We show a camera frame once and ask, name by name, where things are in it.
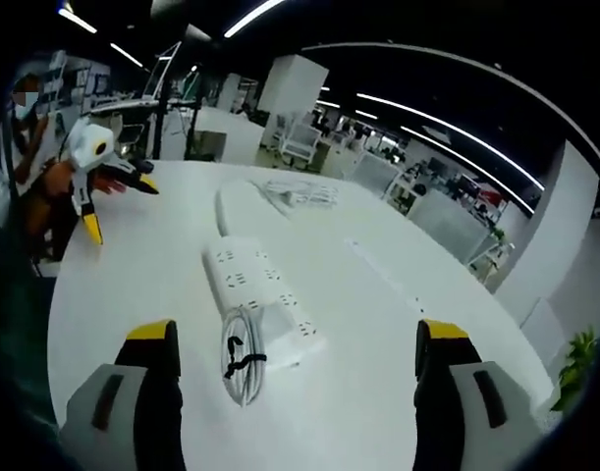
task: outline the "white pillar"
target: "white pillar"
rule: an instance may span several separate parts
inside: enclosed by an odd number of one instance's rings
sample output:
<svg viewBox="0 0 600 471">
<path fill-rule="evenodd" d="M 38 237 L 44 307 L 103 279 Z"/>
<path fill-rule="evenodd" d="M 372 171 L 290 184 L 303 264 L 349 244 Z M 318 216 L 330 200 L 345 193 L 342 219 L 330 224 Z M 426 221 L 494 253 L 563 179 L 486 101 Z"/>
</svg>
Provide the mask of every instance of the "white pillar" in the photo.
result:
<svg viewBox="0 0 600 471">
<path fill-rule="evenodd" d="M 302 56 L 284 56 L 273 61 L 258 102 L 258 109 L 270 114 L 262 139 L 265 144 L 276 128 L 276 116 L 301 118 L 312 111 L 326 77 L 328 69 Z"/>
<path fill-rule="evenodd" d="M 239 96 L 239 83 L 241 76 L 237 74 L 229 74 L 223 82 L 223 88 L 217 100 L 217 108 L 220 110 L 231 112 L 234 107 L 234 101 Z"/>
<path fill-rule="evenodd" d="M 596 172 L 569 142 L 562 150 L 516 249 L 487 284 L 519 325 L 566 276 L 594 207 Z"/>
</svg>

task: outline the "white table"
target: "white table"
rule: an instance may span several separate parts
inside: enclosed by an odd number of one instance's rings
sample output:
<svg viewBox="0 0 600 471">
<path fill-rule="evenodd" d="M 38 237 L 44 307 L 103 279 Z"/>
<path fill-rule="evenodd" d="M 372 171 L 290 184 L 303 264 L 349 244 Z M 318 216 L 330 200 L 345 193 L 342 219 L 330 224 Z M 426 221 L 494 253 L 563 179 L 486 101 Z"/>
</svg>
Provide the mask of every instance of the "white table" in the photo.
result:
<svg viewBox="0 0 600 471">
<path fill-rule="evenodd" d="M 161 190 L 155 197 L 97 195 L 105 244 L 92 245 L 78 226 L 67 249 L 48 342 L 60 425 L 68 399 L 97 366 L 114 361 L 128 331 L 167 317 L 178 325 L 182 443 L 193 470 L 410 469 L 420 317 L 468 331 L 482 358 L 518 381 L 533 407 L 548 398 L 544 367 L 500 304 L 440 245 L 365 189 L 194 162 L 158 162 L 154 178 Z M 339 188 L 340 202 L 286 220 L 248 185 L 228 185 L 271 178 L 328 182 Z M 230 231 L 259 237 L 327 340 L 299 368 L 267 376 L 262 395 L 245 409 L 221 382 L 221 318 L 201 263 L 202 250 L 219 237 L 214 199 L 223 184 Z M 407 306 L 412 295 L 424 315 Z"/>
</svg>

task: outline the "white cable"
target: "white cable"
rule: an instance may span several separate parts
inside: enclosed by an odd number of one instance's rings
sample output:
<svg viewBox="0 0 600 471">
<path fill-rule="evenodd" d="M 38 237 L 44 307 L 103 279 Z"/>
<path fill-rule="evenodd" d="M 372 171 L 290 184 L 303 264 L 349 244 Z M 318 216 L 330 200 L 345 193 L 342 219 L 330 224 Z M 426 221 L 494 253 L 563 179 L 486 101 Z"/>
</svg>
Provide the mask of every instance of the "white cable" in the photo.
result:
<svg viewBox="0 0 600 471">
<path fill-rule="evenodd" d="M 232 400 L 241 407 L 250 405 L 257 398 L 264 380 L 266 356 L 261 330 L 263 312 L 263 308 L 250 310 L 241 307 L 228 313 L 223 323 L 223 384 Z"/>
</svg>

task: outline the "white power strip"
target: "white power strip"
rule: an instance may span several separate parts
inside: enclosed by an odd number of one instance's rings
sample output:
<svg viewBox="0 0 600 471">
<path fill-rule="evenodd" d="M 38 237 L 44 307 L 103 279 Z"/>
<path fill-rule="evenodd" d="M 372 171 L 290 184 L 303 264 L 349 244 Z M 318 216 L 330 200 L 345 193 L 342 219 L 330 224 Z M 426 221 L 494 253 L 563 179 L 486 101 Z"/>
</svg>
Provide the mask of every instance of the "white power strip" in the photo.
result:
<svg viewBox="0 0 600 471">
<path fill-rule="evenodd" d="M 208 247 L 203 259 L 224 321 L 236 309 L 255 315 L 269 306 L 262 318 L 267 370 L 296 366 L 325 346 L 325 338 L 301 309 L 258 240 L 223 237 Z"/>
</svg>

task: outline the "ceiling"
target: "ceiling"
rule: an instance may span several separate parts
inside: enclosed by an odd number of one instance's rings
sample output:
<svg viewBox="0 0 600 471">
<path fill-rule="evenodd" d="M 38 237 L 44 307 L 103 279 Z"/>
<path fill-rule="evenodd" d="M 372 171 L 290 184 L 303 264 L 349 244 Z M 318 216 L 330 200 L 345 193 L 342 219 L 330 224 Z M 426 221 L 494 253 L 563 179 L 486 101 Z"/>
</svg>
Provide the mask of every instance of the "ceiling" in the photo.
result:
<svg viewBox="0 0 600 471">
<path fill-rule="evenodd" d="M 74 25 L 62 27 L 67 28 L 72 47 L 120 63 L 134 74 L 140 69 L 109 47 L 90 46 L 88 37 L 105 44 L 116 42 L 150 69 L 155 55 L 178 40 L 191 23 L 220 42 L 222 54 L 216 60 L 224 68 L 260 80 L 266 79 L 275 57 L 300 53 L 305 46 L 377 41 L 436 48 L 500 67 L 540 91 L 600 148 L 600 1 L 286 0 L 232 38 L 223 38 L 230 26 L 262 1 L 190 0 L 152 22 L 151 0 L 74 0 L 75 13 L 99 33 L 89 35 Z M 429 122 L 359 99 L 357 92 L 405 104 L 469 131 L 543 182 L 566 138 L 600 173 L 596 154 L 557 114 L 516 86 L 472 66 L 376 47 L 330 48 L 302 55 L 330 70 L 331 91 L 322 99 L 341 104 L 344 110 L 377 115 L 385 129 L 400 132 L 404 125 L 419 131 Z M 455 150 L 516 192 L 527 187 L 520 173 L 480 145 L 455 132 L 451 139 Z"/>
</svg>

